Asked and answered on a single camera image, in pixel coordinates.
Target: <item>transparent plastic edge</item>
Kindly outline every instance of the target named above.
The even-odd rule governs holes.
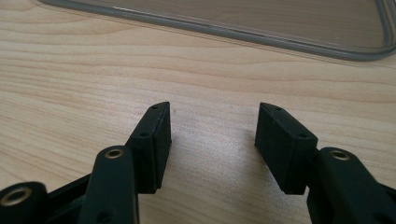
[[[376,61],[386,58],[396,52],[396,44],[393,44],[392,46],[387,48],[382,48],[381,51],[376,53],[363,53],[357,51],[332,49],[320,45],[309,44],[305,42],[289,40],[286,38],[279,38],[269,35],[255,35],[244,31],[237,31],[233,29],[227,29],[224,27],[206,25],[193,21],[182,21],[173,18],[166,18],[163,16],[150,15],[143,12],[137,12],[133,10],[127,10],[116,7],[108,8],[108,7],[88,5],[84,3],[67,1],[67,0],[38,0],[38,1],[54,7],[64,7],[78,11],[90,12],[93,14],[116,17],[120,19],[153,23],[153,24],[169,26],[177,29],[183,29],[183,30],[208,34],[208,35],[217,35],[221,37],[237,39],[237,40],[252,42],[256,44],[278,47],[282,49],[297,50],[300,52],[312,53],[312,54],[317,54],[319,56],[331,57],[335,59],[347,60],[352,62]],[[388,31],[387,29],[385,29],[386,27],[387,24],[383,23],[383,28],[385,33]]]

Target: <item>black plastic bracket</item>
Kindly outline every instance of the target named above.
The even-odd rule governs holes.
[[[1,190],[0,223],[139,223],[137,193],[161,187],[171,143],[170,105],[153,105],[125,146],[97,155],[91,175],[51,193],[37,182]]]
[[[313,223],[396,223],[394,189],[375,181],[359,159],[318,139],[283,108],[260,104],[255,146],[280,189],[303,194]]]

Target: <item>wooden table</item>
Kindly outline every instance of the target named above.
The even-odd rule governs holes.
[[[163,101],[173,145],[141,223],[310,222],[253,146],[260,102],[396,188],[396,56],[350,63],[28,0],[0,1],[0,32],[0,189],[89,173]]]

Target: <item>screw hole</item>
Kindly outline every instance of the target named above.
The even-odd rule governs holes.
[[[393,224],[394,223],[389,216],[382,214],[382,213],[374,213],[373,218],[374,218],[374,220],[378,221],[379,223],[383,223],[383,224]]]
[[[342,151],[333,150],[330,153],[332,153],[332,156],[334,158],[336,158],[337,160],[340,160],[340,161],[348,161],[349,160],[349,156]]]
[[[14,189],[6,194],[0,201],[3,206],[12,206],[25,201],[32,194],[32,190],[27,187]]]
[[[123,150],[122,149],[112,149],[106,153],[106,157],[109,159],[116,159],[122,156]]]

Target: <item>clear plastic lid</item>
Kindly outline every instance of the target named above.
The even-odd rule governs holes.
[[[395,0],[41,1],[353,61],[396,50]]]

